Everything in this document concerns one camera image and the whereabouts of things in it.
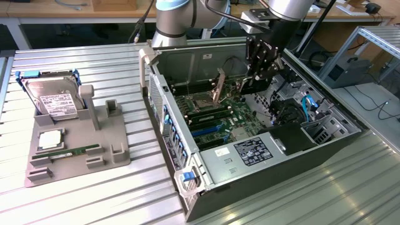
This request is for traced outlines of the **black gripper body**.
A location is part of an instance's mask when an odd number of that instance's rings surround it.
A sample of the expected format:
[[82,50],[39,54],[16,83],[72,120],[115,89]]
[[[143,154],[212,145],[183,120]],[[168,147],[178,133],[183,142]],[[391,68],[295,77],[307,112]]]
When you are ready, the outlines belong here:
[[282,53],[295,36],[302,21],[272,20],[270,30],[248,36],[246,60],[254,80],[270,79],[280,70]]

